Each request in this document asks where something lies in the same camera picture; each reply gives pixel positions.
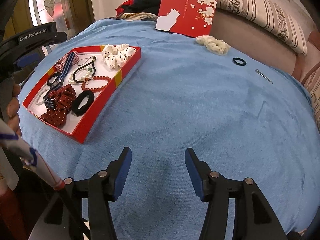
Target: silver rivet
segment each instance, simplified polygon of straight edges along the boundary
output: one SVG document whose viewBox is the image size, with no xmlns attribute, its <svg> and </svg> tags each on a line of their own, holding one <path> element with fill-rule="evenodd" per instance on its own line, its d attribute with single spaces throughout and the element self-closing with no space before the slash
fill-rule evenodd
<svg viewBox="0 0 320 240">
<path fill-rule="evenodd" d="M 251 178 L 246 178 L 245 179 L 246 184 L 252 185 L 253 184 L 253 179 Z"/>
<path fill-rule="evenodd" d="M 213 178 L 217 178 L 217 177 L 219 177 L 219 175 L 220 174 L 218 172 L 216 172 L 216 171 L 211 171 L 210 172 L 210 176 L 213 177 Z"/>
<path fill-rule="evenodd" d="M 106 171 L 99 171 L 98 172 L 98 176 L 99 177 L 105 177 L 107 175 L 107 172 Z"/>
<path fill-rule="evenodd" d="M 71 178 L 66 178 L 64 179 L 64 184 L 68 185 L 72 182 L 72 179 Z"/>
</svg>

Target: human hand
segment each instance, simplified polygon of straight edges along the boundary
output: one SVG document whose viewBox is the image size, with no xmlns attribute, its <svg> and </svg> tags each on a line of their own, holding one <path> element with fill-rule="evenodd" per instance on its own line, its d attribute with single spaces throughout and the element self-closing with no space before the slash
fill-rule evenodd
<svg viewBox="0 0 320 240">
<path fill-rule="evenodd" d="M 7 115 L 10 118 L 7 124 L 13 131 L 16 132 L 16 134 L 21 136 L 21 129 L 19 127 L 20 118 L 18 115 L 20 104 L 18 99 L 16 98 L 19 94 L 20 94 L 20 86 L 18 84 L 14 84 L 13 90 L 12 90 L 12 100 L 9 102 L 7 106 Z"/>
</svg>

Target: red polka dot scrunchie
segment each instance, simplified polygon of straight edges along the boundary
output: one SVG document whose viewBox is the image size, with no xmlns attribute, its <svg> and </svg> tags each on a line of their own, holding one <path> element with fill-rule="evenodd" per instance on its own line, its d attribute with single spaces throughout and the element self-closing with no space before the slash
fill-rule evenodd
<svg viewBox="0 0 320 240">
<path fill-rule="evenodd" d="M 51 91 L 48 98 L 53 99 L 55 109 L 48 109 L 40 118 L 60 128 L 66 124 L 67 113 L 70 112 L 71 104 L 76 99 L 76 92 L 71 84 L 68 84 L 56 91 Z"/>
</svg>

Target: blue cloth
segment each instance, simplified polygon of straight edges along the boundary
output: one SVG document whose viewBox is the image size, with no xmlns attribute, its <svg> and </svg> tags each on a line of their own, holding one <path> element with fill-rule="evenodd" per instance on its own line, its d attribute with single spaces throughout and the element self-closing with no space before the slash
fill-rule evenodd
<svg viewBox="0 0 320 240">
<path fill-rule="evenodd" d="M 196 197 L 184 164 L 188 147 L 226 178 L 253 178 L 286 232 L 310 224 L 320 202 L 310 97 L 290 75 L 236 49 L 217 56 L 193 38 L 156 31 L 154 22 L 100 20 L 49 54 L 19 100 L 72 48 L 120 43 L 141 47 L 141 59 L 83 145 L 19 111 L 23 138 L 63 178 L 89 178 L 123 147 L 132 149 L 124 191 L 110 204 L 118 239 L 198 239 L 207 203 Z M 226 239 L 231 234 L 228 226 Z"/>
</svg>

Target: open red box tray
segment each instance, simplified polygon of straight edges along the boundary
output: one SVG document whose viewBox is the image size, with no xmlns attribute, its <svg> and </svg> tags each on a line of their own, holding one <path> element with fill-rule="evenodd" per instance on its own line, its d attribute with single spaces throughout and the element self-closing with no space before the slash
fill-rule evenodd
<svg viewBox="0 0 320 240">
<path fill-rule="evenodd" d="M 95 55 L 97 60 L 95 62 L 95 67 L 97 69 L 96 76 L 108 76 L 112 78 L 112 80 L 108 83 L 108 85 L 99 93 L 94 93 L 95 99 L 88 109 L 88 111 L 82 116 L 75 116 L 72 113 L 67 114 L 67 122 L 66 125 L 62 128 L 57 128 L 48 124 L 47 122 L 40 119 L 41 114 L 46 113 L 46 108 L 42 104 L 41 106 L 36 105 L 37 95 L 39 94 L 44 87 L 46 87 L 46 83 L 48 78 L 56 72 L 56 68 L 53 66 L 50 68 L 47 73 L 39 80 L 39 82 L 34 86 L 31 92 L 28 94 L 26 99 L 23 101 L 22 105 L 35 117 L 40 119 L 47 125 L 50 125 L 55 130 L 65 134 L 66 136 L 76 140 L 79 143 L 83 143 L 85 138 L 87 137 L 93 123 L 97 119 L 99 113 L 101 112 L 102 108 L 105 106 L 106 102 L 111 97 L 112 93 L 116 90 L 118 85 L 122 82 L 123 78 L 129 73 L 129 71 L 133 68 L 133 66 L 138 62 L 141 58 L 141 48 L 140 47 L 133 47 L 137 51 L 136 53 L 126 62 L 126 64 L 117 70 L 109 70 L 106 65 L 104 65 L 103 58 L 102 58 L 102 50 L 104 49 L 104 45 L 99 46 L 87 46 L 87 47 L 79 47 L 74 48 L 72 51 L 77 51 L 79 53 L 79 59 L 86 59 L 90 56 Z M 72 66 L 69 72 L 72 72 L 74 69 L 78 68 L 79 66 L 75 64 Z M 65 78 L 64 85 L 67 85 L 67 77 Z M 81 85 L 72 85 L 72 87 L 76 91 L 76 96 L 80 94 Z"/>
</svg>

